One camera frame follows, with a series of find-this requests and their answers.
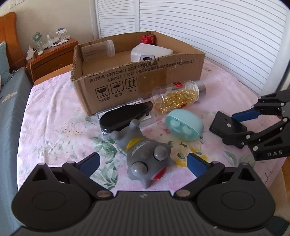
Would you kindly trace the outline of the small green desk fan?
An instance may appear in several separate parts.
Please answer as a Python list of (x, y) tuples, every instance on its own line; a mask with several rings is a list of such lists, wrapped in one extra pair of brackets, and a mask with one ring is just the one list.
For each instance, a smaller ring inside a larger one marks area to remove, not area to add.
[(32, 36), (32, 40), (37, 43), (38, 53), (39, 54), (43, 53), (43, 48), (42, 48), (42, 44), (41, 44), (42, 34), (40, 32), (34, 33)]

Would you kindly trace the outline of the clear jar of yellow capsules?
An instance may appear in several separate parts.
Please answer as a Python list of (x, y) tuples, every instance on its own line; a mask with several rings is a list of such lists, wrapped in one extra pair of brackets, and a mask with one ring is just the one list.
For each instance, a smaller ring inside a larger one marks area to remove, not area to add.
[(205, 95), (206, 86), (202, 81), (189, 80), (185, 83), (173, 82), (156, 87), (152, 91), (151, 100), (154, 110), (162, 115), (195, 103)]

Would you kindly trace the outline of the empty clear plastic jar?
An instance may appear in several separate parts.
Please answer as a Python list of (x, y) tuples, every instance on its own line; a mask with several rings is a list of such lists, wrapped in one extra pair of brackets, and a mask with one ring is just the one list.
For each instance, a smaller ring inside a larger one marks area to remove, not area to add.
[(106, 40), (99, 43), (93, 43), (81, 47), (84, 61), (99, 58), (111, 58), (115, 56), (115, 46), (112, 40)]

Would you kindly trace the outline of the clear flat plastic box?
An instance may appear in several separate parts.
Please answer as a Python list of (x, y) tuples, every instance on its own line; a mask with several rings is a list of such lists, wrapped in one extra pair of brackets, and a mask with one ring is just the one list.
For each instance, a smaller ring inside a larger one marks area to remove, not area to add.
[(113, 131), (121, 131), (129, 126), (131, 120), (137, 119), (139, 127), (151, 125), (156, 122), (156, 114), (153, 111), (153, 103), (143, 99), (116, 106), (95, 114), (98, 119), (102, 138), (108, 140)]

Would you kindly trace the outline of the grey squeeze toy dog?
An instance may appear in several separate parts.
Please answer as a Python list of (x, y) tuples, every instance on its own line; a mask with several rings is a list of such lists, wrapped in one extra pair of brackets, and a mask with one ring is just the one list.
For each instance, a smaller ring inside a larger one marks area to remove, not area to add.
[(129, 126), (113, 131), (111, 137), (127, 155), (129, 178), (140, 181), (148, 189), (152, 181), (160, 179), (176, 162), (171, 159), (171, 146), (145, 137), (139, 125), (139, 120), (133, 119)]

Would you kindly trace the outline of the mint green oval case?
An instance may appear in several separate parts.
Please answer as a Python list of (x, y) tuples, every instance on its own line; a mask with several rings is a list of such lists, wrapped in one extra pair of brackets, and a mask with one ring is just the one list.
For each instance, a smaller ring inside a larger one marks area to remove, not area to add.
[(202, 120), (185, 109), (175, 109), (168, 113), (165, 124), (170, 133), (182, 141), (195, 141), (202, 136), (204, 124)]

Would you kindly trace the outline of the brown cardboard box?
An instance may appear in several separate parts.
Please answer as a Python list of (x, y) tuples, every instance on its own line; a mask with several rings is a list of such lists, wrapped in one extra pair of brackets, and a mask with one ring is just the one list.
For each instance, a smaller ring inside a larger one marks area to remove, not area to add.
[[(132, 62), (130, 54), (146, 32), (108, 36), (74, 48), (71, 81), (84, 112), (91, 116), (127, 102), (148, 98), (154, 88), (172, 82), (199, 80), (204, 52), (170, 36), (152, 31), (156, 45), (171, 49), (172, 55)], [(82, 48), (112, 40), (115, 55), (85, 60)]]

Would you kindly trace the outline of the black rectangular device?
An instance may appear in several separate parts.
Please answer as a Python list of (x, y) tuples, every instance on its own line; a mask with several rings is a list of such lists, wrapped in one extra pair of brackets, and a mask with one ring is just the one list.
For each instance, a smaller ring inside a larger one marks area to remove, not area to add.
[(246, 132), (247, 127), (230, 116), (218, 111), (213, 119), (210, 132), (224, 138), (235, 133)]

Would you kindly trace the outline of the wooden nightstand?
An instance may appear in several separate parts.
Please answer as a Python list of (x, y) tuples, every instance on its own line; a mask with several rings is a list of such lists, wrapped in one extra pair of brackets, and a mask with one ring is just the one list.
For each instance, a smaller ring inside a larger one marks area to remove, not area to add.
[(73, 38), (56, 47), (47, 48), (42, 55), (37, 53), (26, 62), (26, 69), (32, 82), (58, 69), (72, 64), (74, 48), (79, 42)]

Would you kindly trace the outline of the black glossy oval case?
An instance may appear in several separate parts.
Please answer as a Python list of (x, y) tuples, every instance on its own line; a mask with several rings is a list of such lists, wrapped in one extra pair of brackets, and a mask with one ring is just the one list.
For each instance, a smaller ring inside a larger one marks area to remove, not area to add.
[(121, 106), (105, 112), (105, 114), (100, 117), (100, 127), (105, 133), (120, 131), (129, 126), (133, 119), (140, 121), (148, 116), (152, 109), (153, 103), (151, 101)]

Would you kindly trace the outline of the white phone stand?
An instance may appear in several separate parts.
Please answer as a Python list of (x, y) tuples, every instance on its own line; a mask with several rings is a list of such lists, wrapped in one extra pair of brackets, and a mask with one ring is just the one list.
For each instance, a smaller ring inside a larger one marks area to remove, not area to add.
[(59, 28), (56, 31), (57, 37), (59, 38), (59, 40), (54, 43), (54, 46), (58, 46), (60, 44), (64, 44), (66, 42), (69, 41), (70, 39), (70, 35), (67, 34), (67, 30), (65, 28)]

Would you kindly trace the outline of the blue bed sheet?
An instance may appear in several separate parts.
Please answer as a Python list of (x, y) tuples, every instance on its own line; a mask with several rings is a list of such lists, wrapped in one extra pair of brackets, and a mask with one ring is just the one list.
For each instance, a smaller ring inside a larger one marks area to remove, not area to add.
[(10, 235), (19, 227), (11, 204), (18, 191), (18, 144), (31, 89), (32, 82), (24, 67), (1, 87), (1, 235)]

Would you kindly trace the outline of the white power strip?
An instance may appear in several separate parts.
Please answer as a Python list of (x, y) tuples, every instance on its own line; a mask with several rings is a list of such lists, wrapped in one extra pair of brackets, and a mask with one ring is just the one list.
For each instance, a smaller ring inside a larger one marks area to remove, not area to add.
[(31, 60), (34, 57), (34, 50), (31, 46), (28, 47), (26, 60)]

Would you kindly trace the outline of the white plastic container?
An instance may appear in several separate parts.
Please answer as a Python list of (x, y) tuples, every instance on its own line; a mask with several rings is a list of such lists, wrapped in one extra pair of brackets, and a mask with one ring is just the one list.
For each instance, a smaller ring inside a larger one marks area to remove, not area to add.
[(139, 62), (141, 61), (141, 57), (150, 57), (150, 58), (157, 58), (161, 56), (168, 56), (172, 55), (173, 50), (155, 46), (151, 44), (144, 44), (140, 43), (136, 47), (131, 50), (130, 59), (131, 62)]

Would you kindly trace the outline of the blue pillow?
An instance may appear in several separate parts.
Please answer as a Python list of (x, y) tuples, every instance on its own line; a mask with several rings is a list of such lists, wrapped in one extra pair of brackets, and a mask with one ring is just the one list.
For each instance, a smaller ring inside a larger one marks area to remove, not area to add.
[(0, 75), (1, 86), (3, 86), (10, 79), (10, 66), (6, 54), (6, 42), (0, 44)]

